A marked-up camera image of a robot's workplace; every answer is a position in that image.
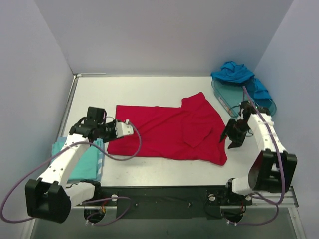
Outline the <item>red polo shirt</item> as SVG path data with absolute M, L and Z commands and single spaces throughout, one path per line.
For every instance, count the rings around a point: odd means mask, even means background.
M 225 128 L 220 114 L 202 92 L 181 100 L 180 107 L 116 107 L 118 120 L 129 120 L 138 130 L 132 136 L 112 141 L 112 155 L 202 160 L 223 166 L 227 161 Z

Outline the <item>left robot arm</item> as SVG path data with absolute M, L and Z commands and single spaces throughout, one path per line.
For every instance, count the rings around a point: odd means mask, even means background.
M 84 179 L 70 188 L 67 183 L 76 164 L 95 140 L 109 142 L 120 135 L 120 121 L 106 122 L 105 113 L 102 108 L 89 107 L 87 115 L 71 127 L 64 146 L 49 167 L 36 180 L 30 179 L 26 183 L 29 216 L 62 223 L 73 207 L 86 201 L 91 205 L 102 201 L 99 182 Z

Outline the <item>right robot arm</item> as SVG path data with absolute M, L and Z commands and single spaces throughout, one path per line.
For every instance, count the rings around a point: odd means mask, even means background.
M 227 122 L 220 141 L 228 138 L 231 141 L 229 149 L 239 148 L 250 131 L 256 142 L 258 155 L 247 176 L 229 180 L 231 186 L 222 192 L 223 200 L 228 204 L 234 204 L 240 199 L 240 195 L 260 191 L 285 194 L 296 169 L 297 157 L 288 153 L 281 144 L 268 108 L 243 101 L 239 116 Z

